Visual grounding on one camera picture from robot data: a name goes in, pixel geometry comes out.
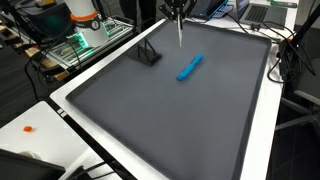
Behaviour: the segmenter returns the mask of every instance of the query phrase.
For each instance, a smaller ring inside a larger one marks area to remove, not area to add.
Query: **desk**
[[[287,14],[286,26],[293,29],[297,9],[289,9]],[[51,94],[51,99],[55,101],[66,113],[69,114],[80,126],[82,126],[101,146],[103,146],[114,158],[116,158],[128,171],[138,179],[166,179],[162,174],[152,168],[149,164],[140,159],[133,152],[128,150],[124,145],[104,131],[98,125],[93,123],[89,118],[74,108],[65,97],[72,90],[85,82],[100,69],[108,65],[111,61],[120,56],[135,43],[157,28],[164,20],[159,21],[152,28],[143,32],[114,53],[105,57],[103,60],[80,74],[78,77]],[[237,27],[237,24],[231,19],[224,18],[220,20],[211,20],[208,25],[218,27]],[[282,87],[279,84],[270,82],[266,73],[269,67],[275,62],[276,46],[269,56],[269,62],[264,72],[261,90],[255,110],[253,124],[248,141],[245,162],[241,175],[242,180],[260,180],[265,179],[269,156],[271,152],[272,139],[276,124],[278,108],[280,103]]]
[[[24,126],[32,132],[24,132]],[[19,153],[31,151],[42,161],[63,166],[66,179],[76,168],[89,168],[103,160],[74,132],[66,122],[45,102],[40,102],[0,129],[0,148]],[[96,177],[113,170],[103,165],[89,172]],[[117,174],[101,178],[120,180]]]

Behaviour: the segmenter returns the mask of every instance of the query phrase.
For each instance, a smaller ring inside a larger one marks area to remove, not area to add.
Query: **gray mat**
[[[184,25],[182,48],[173,23],[148,36],[163,55],[154,66],[131,48],[67,99],[170,179],[239,179],[271,42]],[[203,61],[177,81],[197,53]]]

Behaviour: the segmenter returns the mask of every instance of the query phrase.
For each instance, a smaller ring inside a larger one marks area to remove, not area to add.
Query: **orange object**
[[[25,126],[25,127],[23,128],[23,131],[31,132],[31,131],[32,131],[32,127],[31,127],[31,126]]]
[[[98,15],[97,11],[93,12],[92,14],[86,15],[86,16],[75,16],[71,14],[71,19],[74,21],[86,21],[89,19],[93,19]]]

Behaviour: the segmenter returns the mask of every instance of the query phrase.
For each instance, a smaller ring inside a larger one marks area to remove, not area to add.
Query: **blue object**
[[[182,73],[180,73],[177,76],[177,80],[178,81],[183,81],[185,78],[187,78],[189,76],[189,74],[194,70],[194,68],[196,67],[196,65],[201,62],[203,58],[202,54],[198,54],[193,60],[192,62],[182,71]]]

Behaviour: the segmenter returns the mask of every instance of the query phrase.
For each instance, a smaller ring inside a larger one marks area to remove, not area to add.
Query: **small black holder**
[[[156,63],[162,56],[157,53],[154,48],[151,46],[150,42],[147,39],[144,39],[144,48],[142,48],[139,44],[137,45],[137,49],[132,51],[129,54],[129,57],[132,59],[139,61],[141,63],[152,66]]]

